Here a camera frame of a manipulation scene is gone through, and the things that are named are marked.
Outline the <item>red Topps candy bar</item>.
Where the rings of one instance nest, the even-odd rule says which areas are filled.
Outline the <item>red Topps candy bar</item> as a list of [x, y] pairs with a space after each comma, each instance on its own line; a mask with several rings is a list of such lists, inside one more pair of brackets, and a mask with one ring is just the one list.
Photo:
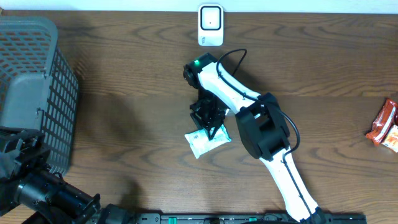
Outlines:
[[380, 145], [386, 137], [388, 130], [395, 122], [396, 113], [397, 103], [388, 98], [373, 121], [371, 131], [366, 134], [366, 138], [370, 139], [375, 146]]

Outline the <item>orange Kleenex tissue pack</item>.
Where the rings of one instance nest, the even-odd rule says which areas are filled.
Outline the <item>orange Kleenex tissue pack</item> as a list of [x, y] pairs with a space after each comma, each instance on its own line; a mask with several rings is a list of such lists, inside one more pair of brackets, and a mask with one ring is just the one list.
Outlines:
[[383, 139], [382, 145], [388, 147], [394, 152], [398, 152], [398, 128], [393, 124]]

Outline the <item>teal wet wipes packet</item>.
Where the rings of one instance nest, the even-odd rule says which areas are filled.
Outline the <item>teal wet wipes packet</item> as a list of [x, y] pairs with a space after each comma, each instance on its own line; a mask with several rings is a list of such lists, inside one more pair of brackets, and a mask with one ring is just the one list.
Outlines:
[[232, 141], [223, 124], [217, 130], [217, 132], [215, 132], [212, 140], [209, 140], [208, 136], [206, 135], [205, 129], [185, 134], [184, 137], [188, 141], [193, 155], [196, 159], [199, 159], [200, 156], [211, 151], [212, 149]]

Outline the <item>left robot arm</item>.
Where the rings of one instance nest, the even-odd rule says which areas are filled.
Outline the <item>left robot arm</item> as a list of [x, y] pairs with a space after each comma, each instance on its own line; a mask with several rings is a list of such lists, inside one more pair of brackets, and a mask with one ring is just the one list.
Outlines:
[[135, 223], [136, 216], [121, 207], [100, 205], [70, 185], [47, 162], [50, 149], [36, 129], [1, 127], [1, 215], [19, 205], [34, 211], [26, 223]]

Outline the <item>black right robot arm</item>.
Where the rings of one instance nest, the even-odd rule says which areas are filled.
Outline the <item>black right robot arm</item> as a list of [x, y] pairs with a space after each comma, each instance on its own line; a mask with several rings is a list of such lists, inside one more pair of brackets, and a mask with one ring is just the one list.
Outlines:
[[183, 77], [198, 90], [190, 105], [190, 116], [207, 139], [214, 139], [229, 111], [234, 113], [241, 142], [247, 152], [270, 172], [287, 213], [299, 223], [325, 223], [321, 208], [309, 194], [292, 153], [298, 145], [289, 143], [294, 122], [281, 110], [275, 96], [250, 90], [228, 73], [222, 59], [206, 53], [183, 67]]

